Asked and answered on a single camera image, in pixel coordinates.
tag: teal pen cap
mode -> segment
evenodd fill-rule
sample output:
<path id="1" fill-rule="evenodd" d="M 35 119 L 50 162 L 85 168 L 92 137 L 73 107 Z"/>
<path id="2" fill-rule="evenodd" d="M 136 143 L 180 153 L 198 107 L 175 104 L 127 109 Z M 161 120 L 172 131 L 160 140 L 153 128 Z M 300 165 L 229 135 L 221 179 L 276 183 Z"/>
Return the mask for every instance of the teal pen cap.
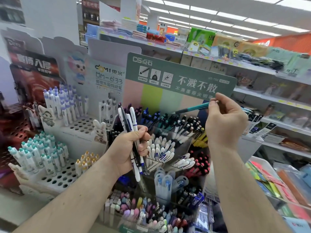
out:
<path id="1" fill-rule="evenodd" d="M 200 105 L 196 105 L 196 106 L 193 106 L 193 107 L 189 107 L 189 108 L 185 108 L 185 109 L 182 109 L 182 110 L 175 111 L 172 114 L 182 114 L 182 113 L 186 113 L 186 112 L 189 112 L 189 111 L 207 109 L 209 104 L 210 104 L 209 102 L 206 102 L 206 103 L 203 103 L 203 104 L 200 104 Z"/>

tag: right hand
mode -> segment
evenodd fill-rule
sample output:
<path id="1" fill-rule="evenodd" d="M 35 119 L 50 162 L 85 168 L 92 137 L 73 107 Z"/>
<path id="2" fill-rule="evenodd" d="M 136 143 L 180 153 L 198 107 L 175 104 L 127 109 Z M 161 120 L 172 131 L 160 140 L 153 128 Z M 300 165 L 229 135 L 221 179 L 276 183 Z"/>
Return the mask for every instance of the right hand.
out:
<path id="1" fill-rule="evenodd" d="M 220 110 L 216 100 L 221 102 L 224 111 Z M 229 97 L 216 93 L 216 98 L 212 98 L 208 106 L 205 124 L 208 145 L 236 150 L 239 137 L 247 124 L 248 116 L 242 108 Z"/>

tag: cartoon character illustration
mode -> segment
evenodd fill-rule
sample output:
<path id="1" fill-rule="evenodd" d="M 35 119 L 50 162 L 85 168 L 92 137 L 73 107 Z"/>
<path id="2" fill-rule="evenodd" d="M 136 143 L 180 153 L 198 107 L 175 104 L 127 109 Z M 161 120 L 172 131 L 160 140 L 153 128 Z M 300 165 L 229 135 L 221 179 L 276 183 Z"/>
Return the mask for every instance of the cartoon character illustration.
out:
<path id="1" fill-rule="evenodd" d="M 107 142 L 107 130 L 106 123 L 99 123 L 96 119 L 93 120 L 93 125 L 95 126 L 94 130 L 91 132 L 91 135 L 95 135 L 95 141 L 106 144 Z"/>
<path id="2" fill-rule="evenodd" d="M 75 81 L 81 85 L 85 82 L 87 60 L 80 52 L 68 57 L 68 66 L 76 74 Z"/>
<path id="3" fill-rule="evenodd" d="M 53 114 L 52 108 L 47 109 L 39 105 L 38 109 L 40 111 L 40 116 L 42 117 L 43 122 L 45 122 L 50 127 L 54 126 L 55 116 Z"/>

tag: ceiling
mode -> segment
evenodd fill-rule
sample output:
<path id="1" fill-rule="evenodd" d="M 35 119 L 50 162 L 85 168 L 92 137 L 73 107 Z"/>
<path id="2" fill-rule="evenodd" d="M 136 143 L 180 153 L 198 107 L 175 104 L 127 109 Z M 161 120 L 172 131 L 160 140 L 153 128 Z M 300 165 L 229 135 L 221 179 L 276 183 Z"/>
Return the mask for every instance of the ceiling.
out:
<path id="1" fill-rule="evenodd" d="M 151 8 L 158 8 L 169 13 L 163 13 L 163 12 L 155 11 L 155 10 L 151 10 L 150 13 L 148 13 L 146 9 L 144 8 L 142 8 L 141 13 L 145 15 L 156 14 L 157 16 L 160 16 L 160 17 L 182 21 L 186 23 L 184 24 L 180 22 L 160 19 L 162 21 L 172 23 L 172 24 L 167 24 L 168 26 L 180 28 L 180 26 L 173 25 L 173 24 L 180 24 L 183 26 L 191 27 L 191 25 L 188 25 L 187 23 L 190 23 L 190 24 L 192 23 L 192 24 L 196 24 L 196 25 L 200 25 L 200 26 L 204 26 L 208 28 L 215 28 L 215 29 L 219 29 L 222 31 L 240 34 L 240 35 L 243 35 L 242 37 L 244 39 L 249 39 L 249 40 L 254 40 L 254 39 L 251 39 L 245 36 L 250 36 L 250 37 L 258 38 L 258 39 L 274 37 L 272 35 L 268 35 L 265 33 L 255 32 L 254 30 L 265 31 L 269 33 L 279 34 L 279 35 L 299 34 L 299 32 L 303 33 L 303 32 L 308 32 L 311 30 L 311 21 L 310 21 L 311 20 L 311 2 L 304 3 L 302 7 L 301 6 L 296 7 L 296 8 L 303 8 L 303 9 L 309 10 L 309 11 L 306 11 L 306 10 L 286 7 L 287 5 L 292 6 L 292 3 L 290 1 L 294 1 L 294 3 L 297 3 L 297 0 L 266 0 L 270 2 L 277 1 L 276 3 L 266 3 L 262 1 L 256 1 L 256 0 L 163 0 L 163 1 L 174 2 L 177 4 L 184 4 L 186 6 L 183 6 L 183 8 L 180 8 L 180 7 L 170 6 L 166 4 L 160 4 L 160 3 L 155 3 L 155 2 L 151 2 L 147 0 L 142 0 L 143 6 L 147 6 Z M 212 13 L 212 14 L 189 10 L 189 8 L 193 9 L 195 7 L 212 10 L 212 11 L 208 11 L 209 13 Z M 189 17 L 173 15 L 173 14 L 170 14 L 170 12 L 204 18 L 204 19 L 208 19 L 211 21 L 206 22 L 206 21 L 202 21 L 198 19 L 189 18 Z M 239 17 L 234 17 L 234 18 L 238 18 L 239 20 L 220 16 L 220 15 L 226 15 L 226 14 L 238 15 Z M 291 31 L 291 30 L 276 28 L 273 26 L 265 26 L 265 25 L 261 25 L 257 23 L 250 23 L 250 22 L 243 20 L 246 18 L 252 18 L 256 20 L 272 22 L 278 25 L 286 25 L 285 27 L 279 26 L 281 28 L 287 28 L 287 26 L 291 26 L 291 27 L 301 28 L 302 30 Z M 219 21 L 222 23 L 235 25 L 235 26 L 238 26 L 238 28 L 223 26 L 214 21 Z M 250 28 L 251 31 L 240 29 L 240 27 Z M 229 35 L 229 36 L 237 36 L 231 33 L 224 32 L 224 34 Z"/>

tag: green display sign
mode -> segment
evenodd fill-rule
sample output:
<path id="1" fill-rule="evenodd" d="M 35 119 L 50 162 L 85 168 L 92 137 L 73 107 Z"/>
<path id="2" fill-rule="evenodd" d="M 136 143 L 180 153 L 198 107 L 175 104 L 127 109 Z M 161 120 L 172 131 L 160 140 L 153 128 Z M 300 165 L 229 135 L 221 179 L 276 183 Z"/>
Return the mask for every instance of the green display sign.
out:
<path id="1" fill-rule="evenodd" d="M 237 83 L 234 77 L 136 53 L 127 56 L 126 79 L 203 100 L 216 92 L 231 96 Z"/>

